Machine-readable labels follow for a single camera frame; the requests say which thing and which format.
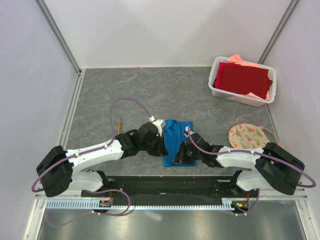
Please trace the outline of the blue cloth napkin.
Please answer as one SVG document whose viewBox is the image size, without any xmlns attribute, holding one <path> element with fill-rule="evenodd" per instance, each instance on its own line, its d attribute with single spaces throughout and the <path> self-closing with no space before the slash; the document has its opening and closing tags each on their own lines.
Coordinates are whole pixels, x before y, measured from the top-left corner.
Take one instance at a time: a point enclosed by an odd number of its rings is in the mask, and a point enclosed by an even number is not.
<svg viewBox="0 0 320 240">
<path fill-rule="evenodd" d="M 165 126 L 163 129 L 164 133 L 164 145 L 167 151 L 167 155 L 163 157 L 163 166 L 167 168 L 171 167 L 195 167 L 197 165 L 194 160 L 192 163 L 174 163 L 174 158 L 176 157 L 180 145 L 185 142 L 187 137 L 184 135 L 184 130 L 186 127 L 190 127 L 193 131 L 192 121 L 177 121 L 175 119 L 165 120 Z"/>
</svg>

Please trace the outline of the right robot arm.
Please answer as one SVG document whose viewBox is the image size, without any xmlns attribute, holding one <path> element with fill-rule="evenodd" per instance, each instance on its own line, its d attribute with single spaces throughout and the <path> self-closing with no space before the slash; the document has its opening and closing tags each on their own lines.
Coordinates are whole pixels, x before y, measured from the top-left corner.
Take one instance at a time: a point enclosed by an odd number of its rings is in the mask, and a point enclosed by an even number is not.
<svg viewBox="0 0 320 240">
<path fill-rule="evenodd" d="M 276 191 L 293 195 L 301 178 L 301 173 L 292 167 L 270 159 L 275 157 L 303 171 L 305 164 L 273 142 L 265 147 L 253 149 L 231 148 L 223 145 L 210 145 L 204 141 L 200 147 L 213 155 L 200 151 L 189 139 L 180 144 L 173 163 L 190 164 L 201 160 L 211 168 L 237 167 L 244 169 L 236 174 L 236 180 L 229 184 L 229 191 L 235 197 L 258 188 L 273 188 Z"/>
</svg>

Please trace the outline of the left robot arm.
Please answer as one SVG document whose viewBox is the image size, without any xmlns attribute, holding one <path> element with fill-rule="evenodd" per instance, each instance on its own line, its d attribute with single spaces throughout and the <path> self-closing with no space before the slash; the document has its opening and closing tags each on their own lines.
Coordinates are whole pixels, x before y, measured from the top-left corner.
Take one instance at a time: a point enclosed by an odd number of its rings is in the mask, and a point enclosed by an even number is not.
<svg viewBox="0 0 320 240">
<path fill-rule="evenodd" d="M 130 130 L 116 135 L 113 143 L 103 142 L 78 150 L 53 147 L 36 167 L 42 188 L 32 186 L 33 192 L 44 192 L 46 197 L 56 197 L 67 190 L 94 192 L 99 197 L 106 196 L 110 185 L 106 177 L 98 172 L 89 173 L 84 169 L 108 161 L 116 161 L 147 152 L 154 157 L 167 155 L 164 135 L 149 130 Z"/>
</svg>

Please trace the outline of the orange plastic fork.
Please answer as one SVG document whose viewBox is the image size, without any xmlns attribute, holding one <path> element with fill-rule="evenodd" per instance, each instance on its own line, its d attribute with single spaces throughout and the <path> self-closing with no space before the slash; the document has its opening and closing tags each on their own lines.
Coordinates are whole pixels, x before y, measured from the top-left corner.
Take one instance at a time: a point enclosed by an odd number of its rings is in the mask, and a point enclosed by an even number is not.
<svg viewBox="0 0 320 240">
<path fill-rule="evenodd" d="M 121 134 L 122 131 L 123 131 L 123 124 L 122 124 L 122 121 L 119 120 L 119 121 L 117 122 L 117 134 L 118 134 L 118 135 Z"/>
</svg>

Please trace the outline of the floral oval placemat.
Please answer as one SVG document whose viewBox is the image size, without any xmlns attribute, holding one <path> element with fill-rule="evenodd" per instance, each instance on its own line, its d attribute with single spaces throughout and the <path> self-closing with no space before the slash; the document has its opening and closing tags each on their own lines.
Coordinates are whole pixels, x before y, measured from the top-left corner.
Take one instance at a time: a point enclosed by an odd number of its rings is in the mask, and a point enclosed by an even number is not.
<svg viewBox="0 0 320 240">
<path fill-rule="evenodd" d="M 236 149 L 264 148 L 267 143 L 275 143 L 281 148 L 284 147 L 272 131 L 264 126 L 250 123 L 233 126 L 228 132 L 228 141 Z"/>
</svg>

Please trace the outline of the white plastic basket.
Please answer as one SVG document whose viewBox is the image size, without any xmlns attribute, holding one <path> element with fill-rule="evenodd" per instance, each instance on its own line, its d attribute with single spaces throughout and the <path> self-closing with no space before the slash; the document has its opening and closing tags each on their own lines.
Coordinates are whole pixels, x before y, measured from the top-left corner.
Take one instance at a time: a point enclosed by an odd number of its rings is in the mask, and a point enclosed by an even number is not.
<svg viewBox="0 0 320 240">
<path fill-rule="evenodd" d="M 275 100 L 277 75 L 266 65 L 218 56 L 212 64 L 208 87 L 214 97 L 260 107 Z"/>
</svg>

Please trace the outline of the red cloth in basket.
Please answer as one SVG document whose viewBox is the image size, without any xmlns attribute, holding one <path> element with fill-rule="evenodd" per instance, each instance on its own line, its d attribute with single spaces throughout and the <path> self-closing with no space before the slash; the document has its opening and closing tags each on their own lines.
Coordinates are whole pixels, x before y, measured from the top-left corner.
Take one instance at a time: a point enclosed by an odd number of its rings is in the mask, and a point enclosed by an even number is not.
<svg viewBox="0 0 320 240">
<path fill-rule="evenodd" d="M 219 90 L 268 100 L 273 81 L 265 68 L 219 63 L 213 87 Z"/>
</svg>

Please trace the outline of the salmon cloth in basket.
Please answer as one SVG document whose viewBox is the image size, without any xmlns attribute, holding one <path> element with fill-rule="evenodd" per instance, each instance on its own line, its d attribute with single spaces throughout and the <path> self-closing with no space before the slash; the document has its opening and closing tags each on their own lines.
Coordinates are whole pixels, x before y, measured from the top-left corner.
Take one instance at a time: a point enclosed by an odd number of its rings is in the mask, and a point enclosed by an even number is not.
<svg viewBox="0 0 320 240">
<path fill-rule="evenodd" d="M 235 55 L 230 56 L 227 59 L 227 62 L 232 63 L 232 64 L 236 64 L 236 65 L 240 65 L 240 66 L 245 66 L 245 67 L 255 67 L 255 68 L 260 67 L 256 63 L 243 61 L 239 54 L 235 54 Z"/>
</svg>

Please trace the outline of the left aluminium corner post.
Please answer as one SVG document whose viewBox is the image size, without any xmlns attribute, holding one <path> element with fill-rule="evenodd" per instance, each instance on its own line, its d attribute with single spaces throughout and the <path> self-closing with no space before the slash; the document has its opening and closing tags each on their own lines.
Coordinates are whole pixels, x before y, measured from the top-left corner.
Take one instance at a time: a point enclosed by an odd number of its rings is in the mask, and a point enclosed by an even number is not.
<svg viewBox="0 0 320 240">
<path fill-rule="evenodd" d="M 71 49 L 69 48 L 62 32 L 60 31 L 49 7 L 47 6 L 46 2 L 44 0 L 35 0 L 34 1 L 36 5 L 38 6 L 39 10 L 41 11 L 43 17 L 45 18 L 48 26 L 50 27 L 54 37 L 58 41 L 61 49 L 65 53 L 68 61 L 70 62 L 72 68 L 76 72 L 77 75 L 80 75 L 82 73 L 82 69 L 77 63 L 74 55 L 71 52 Z"/>
</svg>

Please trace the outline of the aluminium corner post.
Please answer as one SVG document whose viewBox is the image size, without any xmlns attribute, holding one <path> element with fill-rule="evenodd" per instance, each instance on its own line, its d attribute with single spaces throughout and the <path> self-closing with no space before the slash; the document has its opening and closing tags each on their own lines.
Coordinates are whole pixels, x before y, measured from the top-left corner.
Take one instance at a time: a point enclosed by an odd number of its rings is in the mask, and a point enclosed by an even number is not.
<svg viewBox="0 0 320 240">
<path fill-rule="evenodd" d="M 76 72 L 77 75 L 80 75 L 82 73 L 82 69 L 77 63 L 74 55 L 71 52 L 71 49 L 69 48 L 62 32 L 60 31 L 49 7 L 47 6 L 46 2 L 44 0 L 35 0 L 34 1 L 36 5 L 38 6 L 39 10 L 41 11 L 43 17 L 45 18 L 48 26 L 50 27 L 54 37 L 58 41 L 61 49 L 65 53 L 68 61 L 70 62 L 72 68 Z"/>
<path fill-rule="evenodd" d="M 266 44 L 260 58 L 258 59 L 258 64 L 264 64 L 269 54 L 271 53 L 273 47 L 275 46 L 277 40 L 279 39 L 281 33 L 285 29 L 287 23 L 290 21 L 291 16 L 298 7 L 300 0 L 290 0 L 288 6 L 286 7 L 282 17 L 280 18 L 276 28 L 274 29 L 268 43 Z"/>
</svg>

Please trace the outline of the right aluminium corner post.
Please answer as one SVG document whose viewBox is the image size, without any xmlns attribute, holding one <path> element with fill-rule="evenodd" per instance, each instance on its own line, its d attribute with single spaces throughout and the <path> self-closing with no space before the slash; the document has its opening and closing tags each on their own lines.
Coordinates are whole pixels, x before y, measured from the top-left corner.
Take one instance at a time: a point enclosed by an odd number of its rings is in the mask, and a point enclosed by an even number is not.
<svg viewBox="0 0 320 240">
<path fill-rule="evenodd" d="M 258 64 L 264 64 L 269 54 L 271 53 L 273 47 L 275 46 L 277 40 L 279 39 L 281 33 L 285 29 L 287 23 L 290 21 L 291 16 L 298 7 L 300 0 L 290 0 L 288 6 L 286 7 L 282 17 L 280 18 L 276 28 L 274 29 L 268 43 L 266 44 L 260 58 L 258 59 Z"/>
</svg>

